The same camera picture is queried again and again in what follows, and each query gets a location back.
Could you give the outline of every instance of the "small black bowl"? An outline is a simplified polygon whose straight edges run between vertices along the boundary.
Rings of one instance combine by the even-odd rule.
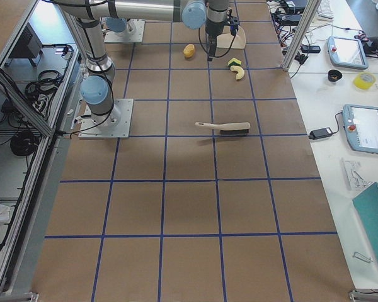
[[[337,82],[343,77],[343,74],[339,70],[331,69],[328,72],[328,80],[330,82]]]

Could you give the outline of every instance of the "brown tile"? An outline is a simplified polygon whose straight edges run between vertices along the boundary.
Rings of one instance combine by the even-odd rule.
[[[240,123],[247,121],[251,124],[249,134],[259,134],[253,101],[213,101],[214,123]]]
[[[217,55],[220,54],[220,52],[224,53],[225,51],[223,49],[217,50]],[[222,58],[214,58],[213,61],[209,63],[211,69],[221,69],[225,68],[229,70],[227,64],[228,61],[230,61],[232,58],[237,58],[242,62],[242,67],[246,68],[246,60],[245,60],[245,53],[243,49],[231,49],[227,55],[225,55]]]
[[[142,44],[134,47],[133,69],[169,68],[169,45]]]
[[[349,301],[348,292],[354,287],[337,235],[282,240],[294,301]]]
[[[319,177],[308,138],[264,137],[270,177]]]
[[[211,122],[210,101],[170,101],[168,135],[211,135],[212,131],[195,126]]]
[[[294,99],[256,102],[263,134],[305,133],[304,121]]]
[[[277,232],[267,181],[220,181],[223,233]]]
[[[95,301],[156,301],[159,239],[105,239]]]
[[[63,180],[110,179],[117,140],[73,138],[64,164]]]
[[[265,3],[238,3],[240,21],[270,21],[269,7]]]
[[[114,183],[106,233],[159,234],[162,199],[161,182]]]
[[[276,236],[226,237],[223,244],[229,301],[290,301]]]
[[[198,31],[187,28],[183,23],[173,23],[172,43],[199,43]]]
[[[121,142],[115,179],[163,179],[165,138],[130,137]]]
[[[171,68],[206,69],[207,56],[200,45],[195,45],[195,55],[190,59],[185,59],[185,57],[183,56],[183,49],[185,47],[186,44],[172,45]]]
[[[168,70],[131,70],[127,98],[166,99]]]
[[[132,59],[133,45],[106,44],[106,52],[111,57],[116,68],[128,68]]]
[[[165,234],[216,234],[215,182],[169,182],[165,189]]]
[[[167,179],[215,179],[210,138],[168,138]]]
[[[143,43],[169,43],[170,41],[170,22],[146,22]]]
[[[248,43],[278,44],[277,34],[271,22],[242,22],[241,26],[244,28]]]
[[[171,70],[170,99],[209,99],[207,70]]]
[[[130,135],[165,135],[166,101],[135,101]]]
[[[281,232],[336,231],[321,181],[273,181]]]
[[[100,239],[46,239],[31,290],[39,300],[90,301]]]
[[[245,76],[237,81],[235,72],[227,70],[211,70],[212,97],[213,99],[251,99],[251,85],[248,71]]]
[[[165,238],[164,302],[221,302],[221,260],[218,238]]]
[[[256,99],[294,98],[289,74],[282,69],[251,70]]]
[[[127,70],[116,70],[112,83],[113,96],[115,99],[122,99],[125,94]]]
[[[266,177],[258,137],[218,138],[215,147],[219,179]]]
[[[109,183],[62,183],[47,235],[101,235]]]
[[[246,55],[250,68],[280,67],[284,59],[279,44],[249,44]]]

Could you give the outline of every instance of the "white mounting plate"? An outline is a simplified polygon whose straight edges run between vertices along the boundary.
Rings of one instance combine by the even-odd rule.
[[[116,99],[115,105],[119,107],[121,117],[119,123],[115,126],[110,126],[106,129],[99,129],[98,127],[87,130],[87,132],[80,132],[79,138],[128,138],[130,131],[130,122],[132,121],[133,99]],[[91,110],[86,107],[85,115],[90,115]],[[87,129],[95,126],[91,118],[83,120],[81,129]]]
[[[116,35],[113,31],[109,31],[105,35],[105,44],[125,44],[125,43],[142,43],[144,36],[144,20],[134,20],[136,32],[128,37]]]

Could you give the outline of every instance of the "teal folder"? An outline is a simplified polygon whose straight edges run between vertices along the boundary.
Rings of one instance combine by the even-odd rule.
[[[378,261],[378,183],[375,182],[353,199],[372,250]]]

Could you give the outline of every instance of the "blue round object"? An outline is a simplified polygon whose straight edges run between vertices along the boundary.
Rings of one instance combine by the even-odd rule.
[[[90,105],[102,103],[108,95],[108,89],[106,81],[97,75],[89,76],[80,86],[81,95]]]
[[[127,21],[125,18],[118,19],[109,17],[106,19],[106,25],[111,31],[121,33],[126,29]]]
[[[192,30],[202,27],[206,22],[206,5],[203,1],[195,0],[188,3],[182,12],[182,21]]]

